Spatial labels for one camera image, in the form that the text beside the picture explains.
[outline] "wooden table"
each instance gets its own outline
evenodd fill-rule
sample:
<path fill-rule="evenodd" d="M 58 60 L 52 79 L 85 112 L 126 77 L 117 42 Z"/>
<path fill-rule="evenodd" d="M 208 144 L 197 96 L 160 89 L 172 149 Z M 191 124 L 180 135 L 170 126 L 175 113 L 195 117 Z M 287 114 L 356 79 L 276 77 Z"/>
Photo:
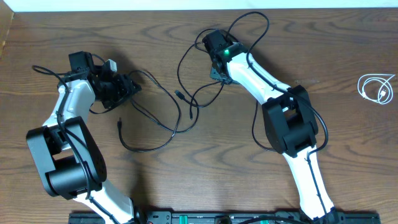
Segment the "wooden table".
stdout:
<path fill-rule="evenodd" d="M 50 115 L 58 81 L 33 72 L 31 65 L 66 72 L 68 54 L 84 50 L 115 60 L 120 72 L 149 70 L 173 92 L 181 90 L 178 61 L 196 35 L 209 27 L 226 29 L 245 12 L 16 14 L 0 61 L 0 223 L 66 223 L 70 212 L 88 210 L 43 190 L 25 134 Z M 339 209 L 378 212 L 383 223 L 397 223 L 398 100 L 384 106 L 364 100 L 356 84 L 366 73 L 398 72 L 398 9 L 263 12 L 271 28 L 254 56 L 279 80 L 303 85 L 326 121 L 330 143 L 319 161 L 330 198 Z M 249 45 L 265 27 L 252 16 L 232 33 Z M 188 54 L 181 74 L 189 91 L 211 82 L 210 67 L 206 54 Z M 174 125 L 177 109 L 170 98 L 148 79 L 135 78 L 143 89 L 135 99 Z M 397 91 L 397 78 L 391 83 Z M 203 90 L 198 100 L 209 100 L 218 88 Z M 120 144 L 119 117 L 129 144 L 159 146 L 170 136 L 128 103 L 108 114 L 89 115 L 88 127 L 104 155 L 109 180 L 138 205 L 176 211 L 298 209 L 299 195 L 285 159 L 252 140 L 254 102 L 242 86 L 226 86 L 200 111 L 195 128 L 156 152 L 132 153 Z M 191 121 L 188 106 L 180 106 L 183 128 Z M 102 110 L 101 104 L 94 110 Z M 268 144 L 261 117 L 255 130 Z M 317 138 L 322 142 L 323 133 Z"/>

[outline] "cable connector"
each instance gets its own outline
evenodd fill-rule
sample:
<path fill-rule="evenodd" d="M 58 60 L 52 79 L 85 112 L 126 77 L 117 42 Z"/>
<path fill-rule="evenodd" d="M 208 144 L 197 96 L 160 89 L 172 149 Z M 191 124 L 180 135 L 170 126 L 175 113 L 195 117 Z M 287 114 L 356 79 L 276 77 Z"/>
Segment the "cable connector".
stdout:
<path fill-rule="evenodd" d="M 121 128 L 122 128 L 122 118 L 119 118 L 118 129 L 120 130 Z"/>
<path fill-rule="evenodd" d="M 185 96 L 180 91 L 175 90 L 174 93 L 180 98 L 180 100 L 184 100 Z"/>

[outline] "robotic arm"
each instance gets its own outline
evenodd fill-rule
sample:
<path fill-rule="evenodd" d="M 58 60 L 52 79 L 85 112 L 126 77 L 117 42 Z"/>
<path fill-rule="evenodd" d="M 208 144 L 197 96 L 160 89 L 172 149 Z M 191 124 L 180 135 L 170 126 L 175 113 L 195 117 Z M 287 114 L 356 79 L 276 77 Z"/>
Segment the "robotic arm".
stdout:
<path fill-rule="evenodd" d="M 103 156 L 85 124 L 94 101 L 101 101 L 110 111 L 141 87 L 127 75 L 114 75 L 116 63 L 112 60 L 97 66 L 90 53 L 77 52 L 69 55 L 69 61 L 72 71 L 62 78 L 66 86 L 58 84 L 60 95 L 50 118 L 26 136 L 44 188 L 53 197 L 84 203 L 106 223 L 146 223 L 132 200 L 106 179 Z M 61 116 L 68 136 L 64 136 L 57 116 Z M 76 147 L 73 156 L 54 159 L 71 149 L 71 143 Z"/>
<path fill-rule="evenodd" d="M 275 90 L 254 73 L 246 60 L 247 49 L 241 43 L 232 42 L 220 30 L 206 35 L 203 43 L 213 62 L 212 78 L 226 84 L 242 84 L 262 105 L 267 138 L 290 166 L 300 195 L 302 212 L 315 223 L 321 223 L 326 217 L 329 221 L 334 220 L 335 208 L 323 184 L 316 153 L 310 155 L 315 178 L 307 161 L 308 153 L 317 148 L 315 135 L 318 134 L 318 126 L 313 113 L 302 102 Z M 278 81 L 251 54 L 249 61 L 271 84 L 310 102 L 308 93 L 302 86 L 291 88 Z M 295 113 L 286 118 L 284 112 L 287 110 L 295 110 Z M 315 184 L 318 185 L 320 195 L 317 194 Z"/>

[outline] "white cable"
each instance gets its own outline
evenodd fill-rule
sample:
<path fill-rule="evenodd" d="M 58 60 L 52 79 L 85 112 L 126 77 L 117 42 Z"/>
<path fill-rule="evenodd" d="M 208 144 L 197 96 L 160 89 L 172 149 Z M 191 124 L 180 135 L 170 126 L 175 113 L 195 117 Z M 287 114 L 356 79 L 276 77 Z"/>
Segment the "white cable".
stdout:
<path fill-rule="evenodd" d="M 365 80 L 365 82 L 362 84 L 362 91 L 359 90 L 359 83 L 361 82 L 361 79 L 363 77 L 367 77 L 370 76 L 369 78 L 367 78 Z M 393 74 L 367 74 L 367 75 L 363 75 L 361 76 L 361 78 L 359 78 L 358 80 L 358 93 L 363 96 L 363 98 L 373 101 L 375 103 L 379 103 L 381 105 L 385 105 L 390 103 L 390 101 L 392 100 L 392 97 L 394 96 L 394 92 L 392 91 L 392 86 L 389 83 L 389 80 L 394 77 L 395 75 Z M 377 93 L 377 99 L 372 99 L 370 97 L 368 97 L 365 93 L 365 86 L 368 83 L 371 82 L 379 82 L 381 83 L 380 89 Z"/>

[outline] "white wall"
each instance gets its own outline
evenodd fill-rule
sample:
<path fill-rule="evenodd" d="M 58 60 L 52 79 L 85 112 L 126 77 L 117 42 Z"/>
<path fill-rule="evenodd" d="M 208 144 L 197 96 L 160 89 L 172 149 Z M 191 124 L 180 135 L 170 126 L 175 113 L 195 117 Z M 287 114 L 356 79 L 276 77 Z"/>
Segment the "white wall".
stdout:
<path fill-rule="evenodd" d="M 14 12 L 398 7 L 398 0 L 4 0 Z"/>

